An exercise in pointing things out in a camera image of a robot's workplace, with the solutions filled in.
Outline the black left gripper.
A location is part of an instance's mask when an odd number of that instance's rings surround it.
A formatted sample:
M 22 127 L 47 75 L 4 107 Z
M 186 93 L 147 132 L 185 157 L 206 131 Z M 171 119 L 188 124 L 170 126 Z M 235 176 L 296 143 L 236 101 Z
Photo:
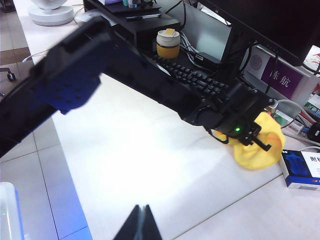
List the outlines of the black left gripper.
M 243 83 L 237 83 L 225 90 L 224 96 L 224 102 L 219 109 L 222 120 L 214 129 L 229 138 L 239 140 L 245 146 L 254 142 L 268 152 L 272 146 L 257 138 L 262 127 L 255 120 L 266 107 L 273 104 L 273 98 Z

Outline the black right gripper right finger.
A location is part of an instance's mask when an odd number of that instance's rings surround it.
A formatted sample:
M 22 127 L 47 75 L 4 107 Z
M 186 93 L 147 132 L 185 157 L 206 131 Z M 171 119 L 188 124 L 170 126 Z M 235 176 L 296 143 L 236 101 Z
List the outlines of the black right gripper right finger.
M 144 208 L 143 239 L 162 240 L 162 236 L 149 205 L 146 205 Z

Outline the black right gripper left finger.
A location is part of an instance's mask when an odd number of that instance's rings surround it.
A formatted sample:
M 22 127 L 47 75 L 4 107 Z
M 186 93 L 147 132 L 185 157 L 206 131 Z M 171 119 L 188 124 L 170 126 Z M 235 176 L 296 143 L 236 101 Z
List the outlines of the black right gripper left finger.
M 135 205 L 113 239 L 114 240 L 133 240 L 137 232 L 140 213 L 141 213 L 140 206 Z

